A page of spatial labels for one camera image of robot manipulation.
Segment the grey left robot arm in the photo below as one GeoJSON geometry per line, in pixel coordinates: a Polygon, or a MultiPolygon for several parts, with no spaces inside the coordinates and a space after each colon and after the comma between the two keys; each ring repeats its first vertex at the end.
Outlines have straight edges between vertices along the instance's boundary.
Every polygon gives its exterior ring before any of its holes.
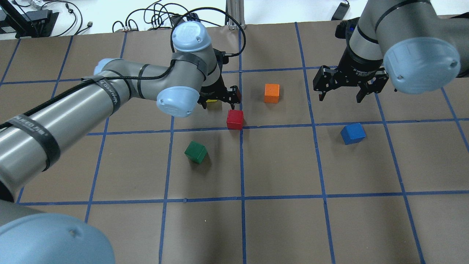
{"type": "Polygon", "coordinates": [[[153,100],[160,111],[188,117],[197,104],[219,100],[240,104],[238,86],[226,87],[223,65],[233,54],[214,49],[206,27],[197,21],[178,24],[171,32],[174,50],[168,67],[102,59],[92,76],[1,125],[1,200],[14,194],[100,122],[132,98],[153,100]]]}

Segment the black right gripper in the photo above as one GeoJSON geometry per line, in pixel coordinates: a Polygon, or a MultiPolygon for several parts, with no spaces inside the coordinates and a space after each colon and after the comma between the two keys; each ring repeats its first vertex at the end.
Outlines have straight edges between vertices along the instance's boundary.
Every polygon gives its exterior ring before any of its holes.
{"type": "Polygon", "coordinates": [[[323,102],[327,92],[340,87],[360,87],[356,102],[370,92],[381,92],[389,80],[389,75],[382,66],[382,59],[363,59],[352,51],[345,51],[336,67],[322,65],[315,75],[312,85],[319,92],[319,101],[323,102]]]}

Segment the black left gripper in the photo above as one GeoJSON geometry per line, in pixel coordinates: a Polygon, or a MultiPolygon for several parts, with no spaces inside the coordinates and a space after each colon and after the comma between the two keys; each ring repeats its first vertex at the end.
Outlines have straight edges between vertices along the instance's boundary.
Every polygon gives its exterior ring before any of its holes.
{"type": "Polygon", "coordinates": [[[217,66],[213,70],[209,77],[211,80],[208,85],[203,84],[201,92],[199,92],[198,104],[202,106],[204,110],[207,109],[206,100],[219,100],[230,104],[231,110],[234,110],[236,104],[241,104],[242,95],[238,86],[226,87],[223,77],[222,68],[229,62],[229,57],[225,51],[214,50],[217,66]]]}

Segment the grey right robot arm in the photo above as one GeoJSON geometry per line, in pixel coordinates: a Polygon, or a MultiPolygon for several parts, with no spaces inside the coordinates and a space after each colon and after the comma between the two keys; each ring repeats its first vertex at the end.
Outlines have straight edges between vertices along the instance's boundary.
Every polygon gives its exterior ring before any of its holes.
{"type": "Polygon", "coordinates": [[[313,79],[319,100],[341,87],[359,87],[356,101],[382,92],[419,95],[468,77],[468,13],[436,14],[429,0],[369,0],[360,17],[342,21],[346,41],[338,66],[321,66],[313,79]]]}

